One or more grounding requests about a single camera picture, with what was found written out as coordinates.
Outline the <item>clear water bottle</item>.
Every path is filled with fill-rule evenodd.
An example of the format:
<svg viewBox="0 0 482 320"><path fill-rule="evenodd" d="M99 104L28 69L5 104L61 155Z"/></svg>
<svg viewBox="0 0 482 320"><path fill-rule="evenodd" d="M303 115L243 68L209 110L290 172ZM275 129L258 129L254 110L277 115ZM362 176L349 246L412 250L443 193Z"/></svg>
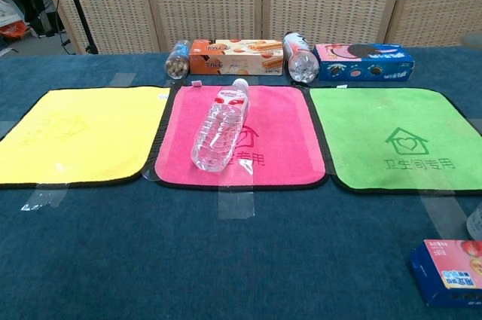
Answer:
<svg viewBox="0 0 482 320"><path fill-rule="evenodd" d="M248 110L248 81L237 78L218 91L194 140L191 160L197 168L206 172L224 170L233 156Z"/></svg>

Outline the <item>pink-label drink bottle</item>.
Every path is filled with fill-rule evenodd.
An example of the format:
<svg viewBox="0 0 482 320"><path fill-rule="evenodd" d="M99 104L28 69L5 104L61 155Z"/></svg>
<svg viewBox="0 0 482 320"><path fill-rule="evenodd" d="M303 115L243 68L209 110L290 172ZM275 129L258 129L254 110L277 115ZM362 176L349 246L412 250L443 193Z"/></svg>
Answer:
<svg viewBox="0 0 482 320"><path fill-rule="evenodd" d="M308 84L319 73L319 61L300 33L288 32L282 40L284 59L293 81Z"/></svg>

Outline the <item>large blue Oreo box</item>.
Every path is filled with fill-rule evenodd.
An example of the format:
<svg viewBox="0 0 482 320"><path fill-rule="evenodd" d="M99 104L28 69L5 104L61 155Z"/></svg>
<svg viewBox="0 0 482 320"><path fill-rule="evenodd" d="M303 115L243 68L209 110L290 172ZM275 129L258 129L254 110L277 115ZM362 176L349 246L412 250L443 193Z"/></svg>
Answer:
<svg viewBox="0 0 482 320"><path fill-rule="evenodd" d="M321 81L406 81L413 57L399 44L316 44Z"/></svg>

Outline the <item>green microfiber cloth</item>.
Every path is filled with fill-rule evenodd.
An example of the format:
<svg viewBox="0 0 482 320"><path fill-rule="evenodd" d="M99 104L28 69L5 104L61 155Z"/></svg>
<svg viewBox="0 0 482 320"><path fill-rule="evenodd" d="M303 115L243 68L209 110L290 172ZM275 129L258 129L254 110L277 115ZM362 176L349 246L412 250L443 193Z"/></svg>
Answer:
<svg viewBox="0 0 482 320"><path fill-rule="evenodd" d="M328 168L355 192L482 194L482 134L420 88L310 90Z"/></svg>

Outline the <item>orange egg roll box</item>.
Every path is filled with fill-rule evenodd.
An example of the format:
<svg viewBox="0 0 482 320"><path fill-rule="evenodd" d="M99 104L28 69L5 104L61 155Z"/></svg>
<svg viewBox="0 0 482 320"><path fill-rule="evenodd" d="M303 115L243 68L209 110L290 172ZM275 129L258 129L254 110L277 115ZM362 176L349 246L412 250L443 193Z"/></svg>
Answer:
<svg viewBox="0 0 482 320"><path fill-rule="evenodd" d="M281 75L282 42L271 39L197 39L189 54L193 75Z"/></svg>

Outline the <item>pink microfiber cloth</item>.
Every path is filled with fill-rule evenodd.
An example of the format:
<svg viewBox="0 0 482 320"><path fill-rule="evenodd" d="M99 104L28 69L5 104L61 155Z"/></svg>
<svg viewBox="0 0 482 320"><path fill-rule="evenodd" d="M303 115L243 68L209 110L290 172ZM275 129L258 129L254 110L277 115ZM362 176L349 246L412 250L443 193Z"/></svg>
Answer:
<svg viewBox="0 0 482 320"><path fill-rule="evenodd" d="M301 90L252 86L249 111L233 156L222 172L191 160L197 130L217 86L171 91L142 174L166 187L201 190L279 190L319 186L326 176L316 126Z"/></svg>

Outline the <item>small blue-label snack jar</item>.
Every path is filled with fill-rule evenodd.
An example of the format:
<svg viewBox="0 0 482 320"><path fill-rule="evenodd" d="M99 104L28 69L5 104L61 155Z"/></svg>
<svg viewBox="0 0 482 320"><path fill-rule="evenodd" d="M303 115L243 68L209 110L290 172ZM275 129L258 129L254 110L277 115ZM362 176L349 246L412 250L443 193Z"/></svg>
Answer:
<svg viewBox="0 0 482 320"><path fill-rule="evenodd" d="M189 72L189 53L191 42L188 40L177 41L170 52L165 69L168 76L174 80L181 80Z"/></svg>

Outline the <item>slim blue Oreo box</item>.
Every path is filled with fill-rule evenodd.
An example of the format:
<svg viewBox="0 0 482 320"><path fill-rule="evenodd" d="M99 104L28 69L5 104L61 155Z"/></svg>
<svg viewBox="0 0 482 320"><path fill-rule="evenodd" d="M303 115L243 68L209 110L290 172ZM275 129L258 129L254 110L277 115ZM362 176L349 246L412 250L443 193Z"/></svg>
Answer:
<svg viewBox="0 0 482 320"><path fill-rule="evenodd" d="M409 264L427 306L482 309L482 240L426 239Z"/></svg>

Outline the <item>black tripod stand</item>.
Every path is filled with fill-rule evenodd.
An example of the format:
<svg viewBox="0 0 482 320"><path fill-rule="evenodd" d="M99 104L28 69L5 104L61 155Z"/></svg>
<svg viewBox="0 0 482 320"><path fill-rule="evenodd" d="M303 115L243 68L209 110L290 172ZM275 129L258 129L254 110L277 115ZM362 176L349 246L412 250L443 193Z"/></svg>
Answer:
<svg viewBox="0 0 482 320"><path fill-rule="evenodd" d="M87 46L86 46L86 52L88 54L93 54L93 55L97 55L99 53L98 51L98 48L93 40L93 36L92 36L92 33L90 31L90 27L88 25L88 22L87 22L87 18L85 17L85 14L84 14L84 10L81 6L81 3L80 3L80 0L73 0L74 2L74 5L75 5L75 9L78 13L78 17L81 21L81 25L82 25L82 28L84 30L84 34L87 38Z"/></svg>

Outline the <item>yellow microfiber cloth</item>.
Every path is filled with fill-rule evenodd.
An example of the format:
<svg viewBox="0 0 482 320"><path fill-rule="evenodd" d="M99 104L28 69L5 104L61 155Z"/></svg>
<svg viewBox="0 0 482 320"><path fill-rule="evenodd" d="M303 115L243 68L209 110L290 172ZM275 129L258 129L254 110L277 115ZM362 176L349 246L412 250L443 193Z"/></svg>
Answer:
<svg viewBox="0 0 482 320"><path fill-rule="evenodd" d="M148 160L170 90L50 90L0 139L0 187L107 184Z"/></svg>

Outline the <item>dark blue table cover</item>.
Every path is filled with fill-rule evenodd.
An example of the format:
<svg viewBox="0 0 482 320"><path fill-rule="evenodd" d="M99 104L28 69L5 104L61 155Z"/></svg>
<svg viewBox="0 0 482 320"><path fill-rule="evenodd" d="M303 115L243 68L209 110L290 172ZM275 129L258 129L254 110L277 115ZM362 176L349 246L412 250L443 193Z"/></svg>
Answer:
<svg viewBox="0 0 482 320"><path fill-rule="evenodd" d="M143 178L25 211L34 196L0 189L0 320L482 320L423 302L407 259L438 229L420 195L327 181L256 193L245 220Z"/></svg>

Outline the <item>orange plastic bag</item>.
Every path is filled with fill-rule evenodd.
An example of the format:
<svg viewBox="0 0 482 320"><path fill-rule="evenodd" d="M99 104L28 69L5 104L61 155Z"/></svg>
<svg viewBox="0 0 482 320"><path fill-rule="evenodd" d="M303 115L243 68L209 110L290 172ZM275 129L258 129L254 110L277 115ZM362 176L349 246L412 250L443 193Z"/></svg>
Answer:
<svg viewBox="0 0 482 320"><path fill-rule="evenodd" d="M21 39L28 31L29 27L22 20L0 27L0 35L9 39Z"/></svg>

